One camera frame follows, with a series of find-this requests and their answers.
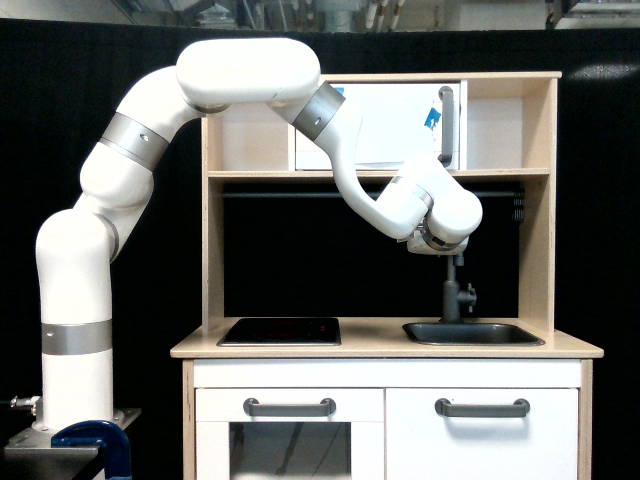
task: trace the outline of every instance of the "oven door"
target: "oven door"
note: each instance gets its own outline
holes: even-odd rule
[[[198,480],[384,479],[382,389],[197,389]]]

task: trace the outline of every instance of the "cooktop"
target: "cooktop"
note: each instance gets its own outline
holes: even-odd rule
[[[241,318],[218,346],[341,345],[338,319],[332,317]]]

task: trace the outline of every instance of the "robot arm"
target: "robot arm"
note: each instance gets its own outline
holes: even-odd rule
[[[109,263],[149,202],[153,169],[178,129],[236,102],[265,102],[315,141],[347,203],[390,237],[409,237],[427,215],[433,248],[451,250],[480,222],[477,198],[429,152],[408,159],[377,201],[365,193],[354,165],[361,115],[324,83],[307,46],[276,38],[195,43],[175,67],[126,95],[82,167],[82,195],[38,234],[46,428],[112,418]]]

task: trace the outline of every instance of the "oven window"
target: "oven window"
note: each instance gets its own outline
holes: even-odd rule
[[[231,480],[351,479],[351,424],[229,424]]]

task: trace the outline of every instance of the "black backdrop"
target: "black backdrop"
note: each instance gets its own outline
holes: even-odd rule
[[[82,162],[120,99],[193,41],[251,35],[0,21],[0,399],[41,391],[35,236],[77,199]],[[325,73],[563,72],[556,326],[606,351],[595,362],[594,478],[637,477],[640,31],[288,35]],[[136,478],[181,475],[181,367],[169,350],[200,324],[199,132],[194,122],[178,133],[112,266],[115,401],[143,409]],[[228,315],[437,315],[443,264],[382,245],[341,201],[247,202],[226,207]],[[514,315],[517,226],[504,205],[485,208],[495,213],[461,274],[480,285],[478,315]],[[485,250],[496,238],[500,249]],[[280,262],[286,252],[295,269]]]

